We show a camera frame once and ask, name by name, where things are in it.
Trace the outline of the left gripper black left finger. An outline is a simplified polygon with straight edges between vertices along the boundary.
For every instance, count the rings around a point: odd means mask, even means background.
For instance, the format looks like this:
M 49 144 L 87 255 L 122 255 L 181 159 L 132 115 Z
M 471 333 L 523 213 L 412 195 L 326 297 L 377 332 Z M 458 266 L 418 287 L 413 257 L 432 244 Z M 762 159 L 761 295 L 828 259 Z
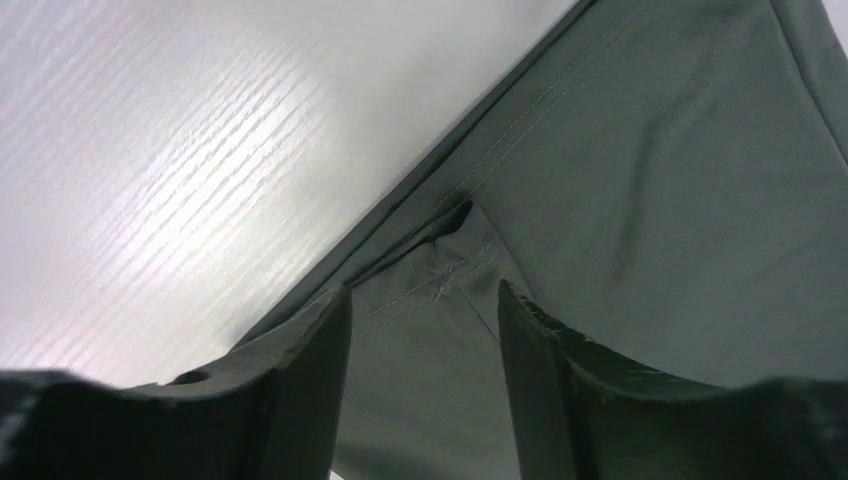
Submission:
M 165 385 L 1 375 L 5 479 L 326 479 L 351 338 L 348 289 Z

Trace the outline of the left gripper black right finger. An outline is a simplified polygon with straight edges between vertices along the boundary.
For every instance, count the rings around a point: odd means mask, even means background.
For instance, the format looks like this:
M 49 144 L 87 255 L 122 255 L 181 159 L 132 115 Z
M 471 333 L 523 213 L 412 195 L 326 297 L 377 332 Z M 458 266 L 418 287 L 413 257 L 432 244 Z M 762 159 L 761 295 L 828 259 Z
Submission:
M 648 367 L 502 282 L 498 322 L 524 479 L 843 479 L 847 385 L 721 388 Z

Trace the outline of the dark grey t shirt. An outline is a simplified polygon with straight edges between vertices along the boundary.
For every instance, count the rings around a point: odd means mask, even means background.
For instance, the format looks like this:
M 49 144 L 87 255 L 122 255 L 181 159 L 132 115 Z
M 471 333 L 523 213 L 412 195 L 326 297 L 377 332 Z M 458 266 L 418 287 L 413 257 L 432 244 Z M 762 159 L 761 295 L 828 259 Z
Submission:
M 515 479 L 497 296 L 735 387 L 847 376 L 847 58 L 820 1 L 582 1 L 260 323 L 352 287 L 345 479 Z

